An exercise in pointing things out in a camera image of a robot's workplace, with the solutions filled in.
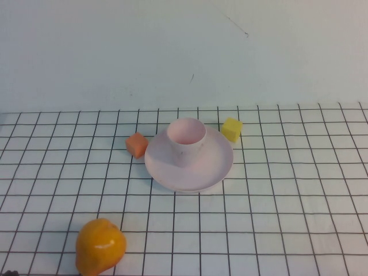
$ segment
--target toy block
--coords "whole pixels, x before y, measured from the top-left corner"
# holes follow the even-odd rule
[[[145,153],[145,149],[148,146],[148,140],[139,132],[133,134],[125,141],[126,148],[134,158],[138,159]]]
[[[243,123],[233,119],[227,118],[225,124],[221,129],[221,133],[231,142],[236,142],[242,131]]]

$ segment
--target dark object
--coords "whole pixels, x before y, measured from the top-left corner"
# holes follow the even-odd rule
[[[8,270],[7,272],[5,272],[4,274],[2,274],[3,276],[19,276],[18,271],[14,270],[14,271],[10,271]]]

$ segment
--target cup rim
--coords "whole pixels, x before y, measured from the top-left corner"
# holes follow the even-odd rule
[[[204,134],[203,134],[202,138],[201,138],[201,139],[199,139],[198,141],[196,141],[195,143],[191,143],[191,144],[181,144],[181,143],[178,143],[178,142],[174,141],[174,140],[170,137],[170,135],[169,135],[169,131],[170,131],[170,127],[172,127],[174,123],[179,122],[179,121],[195,121],[195,122],[199,122],[199,123],[201,124],[201,126],[203,127],[203,129],[204,129]],[[191,146],[191,145],[196,145],[196,144],[198,144],[198,143],[201,143],[201,142],[203,142],[203,140],[206,138],[206,135],[207,135],[207,128],[206,128],[206,125],[205,125],[203,122],[201,122],[200,120],[198,120],[198,119],[196,119],[196,118],[190,118],[190,117],[188,117],[188,118],[179,118],[179,119],[176,119],[175,121],[171,122],[171,123],[168,125],[167,129],[166,129],[166,136],[167,136],[167,138],[169,139],[169,141],[170,141],[171,143],[173,143],[173,144],[180,145],[181,147],[189,147],[189,146]]]

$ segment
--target pink cup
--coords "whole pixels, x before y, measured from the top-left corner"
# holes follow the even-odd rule
[[[194,118],[182,118],[172,122],[167,130],[174,162],[186,167],[198,158],[206,139],[206,126]]]

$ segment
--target orange cube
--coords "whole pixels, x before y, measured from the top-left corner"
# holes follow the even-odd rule
[[[144,155],[145,149],[148,146],[148,140],[142,134],[137,132],[126,139],[125,145],[131,155],[138,159]]]

